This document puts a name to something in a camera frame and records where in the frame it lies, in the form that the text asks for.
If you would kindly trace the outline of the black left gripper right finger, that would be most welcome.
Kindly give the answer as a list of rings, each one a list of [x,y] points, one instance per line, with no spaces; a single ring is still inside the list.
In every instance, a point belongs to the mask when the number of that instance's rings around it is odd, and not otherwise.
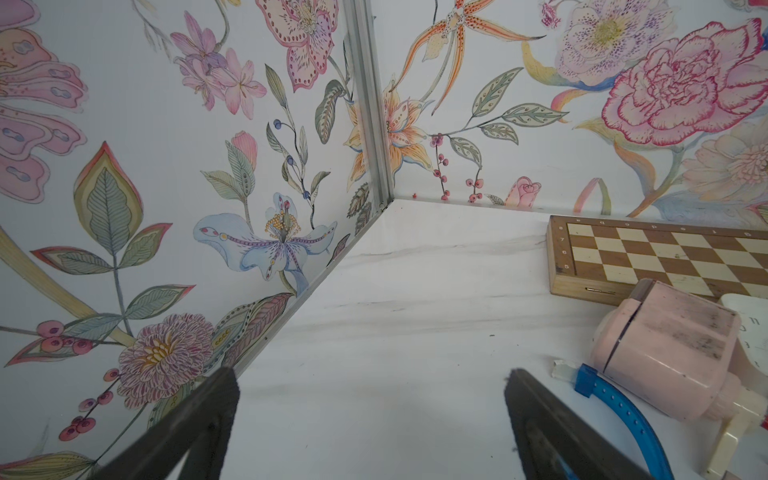
[[[651,477],[528,371],[510,371],[504,398],[526,479]]]

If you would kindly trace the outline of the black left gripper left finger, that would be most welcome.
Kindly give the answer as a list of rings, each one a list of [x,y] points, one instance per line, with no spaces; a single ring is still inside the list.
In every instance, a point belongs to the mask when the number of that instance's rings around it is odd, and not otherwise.
[[[165,479],[181,464],[181,479],[218,479],[239,398],[235,371],[218,369],[96,477]]]

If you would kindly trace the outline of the blue translucent wristwatch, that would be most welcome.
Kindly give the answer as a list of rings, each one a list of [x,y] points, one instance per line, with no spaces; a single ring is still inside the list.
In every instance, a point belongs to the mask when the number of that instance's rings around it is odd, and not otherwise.
[[[551,376],[570,383],[580,395],[595,396],[621,418],[638,445],[654,479],[673,480],[674,474],[662,443],[643,413],[617,387],[587,364],[576,366],[562,359],[553,361]]]

